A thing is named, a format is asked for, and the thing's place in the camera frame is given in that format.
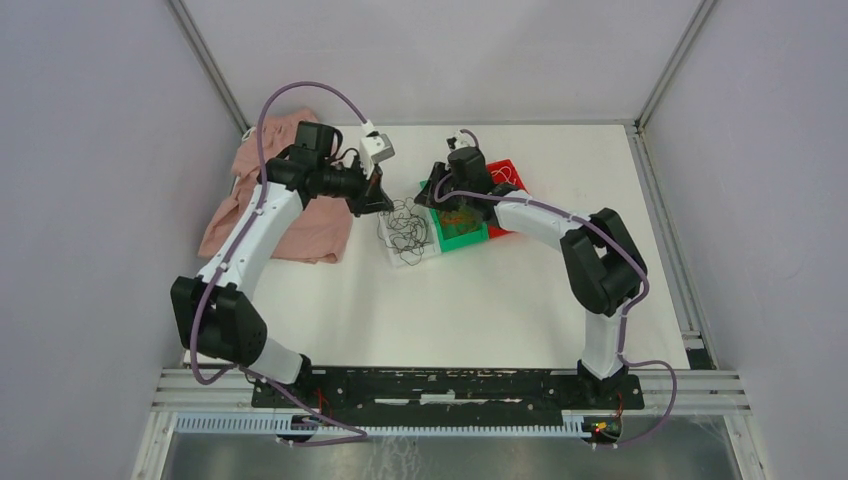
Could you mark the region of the clear plastic bin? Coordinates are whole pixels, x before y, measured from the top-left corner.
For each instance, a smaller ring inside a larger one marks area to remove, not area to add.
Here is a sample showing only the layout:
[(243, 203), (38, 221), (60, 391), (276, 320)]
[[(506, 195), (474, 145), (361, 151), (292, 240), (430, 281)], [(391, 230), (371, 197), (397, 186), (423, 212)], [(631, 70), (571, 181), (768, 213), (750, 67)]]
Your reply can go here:
[(426, 222), (412, 197), (394, 201), (394, 210), (378, 214), (377, 236), (395, 267), (413, 267), (440, 255), (427, 241)]

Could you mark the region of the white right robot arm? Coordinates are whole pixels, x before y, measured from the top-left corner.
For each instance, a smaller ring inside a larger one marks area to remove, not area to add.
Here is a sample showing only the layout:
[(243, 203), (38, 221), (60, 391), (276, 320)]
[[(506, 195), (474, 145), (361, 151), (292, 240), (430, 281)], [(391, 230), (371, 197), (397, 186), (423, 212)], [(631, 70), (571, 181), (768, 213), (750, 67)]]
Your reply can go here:
[(616, 211), (603, 208), (581, 216), (512, 183), (496, 182), (477, 147), (461, 147), (434, 163), (415, 201), (446, 212), (467, 207), (489, 226), (557, 251), (586, 318), (578, 396), (591, 408), (602, 408), (617, 396), (629, 370), (623, 358), (628, 313), (647, 296), (650, 283), (643, 256)]

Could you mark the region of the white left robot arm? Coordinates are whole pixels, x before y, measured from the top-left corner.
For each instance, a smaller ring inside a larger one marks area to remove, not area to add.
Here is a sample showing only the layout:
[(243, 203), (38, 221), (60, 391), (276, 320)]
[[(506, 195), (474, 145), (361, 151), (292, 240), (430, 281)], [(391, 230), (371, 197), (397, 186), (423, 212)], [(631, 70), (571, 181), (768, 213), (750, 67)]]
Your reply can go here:
[(310, 361), (269, 338), (252, 297), (279, 241), (312, 200), (341, 199), (356, 217), (392, 210), (379, 164), (394, 156), (394, 146), (371, 123), (362, 128), (353, 160), (344, 165), (340, 130), (300, 122), (293, 143), (261, 167), (247, 210), (222, 247), (195, 276), (177, 278), (170, 290), (180, 341), (190, 354), (277, 381), (277, 394), (294, 407), (313, 397)]

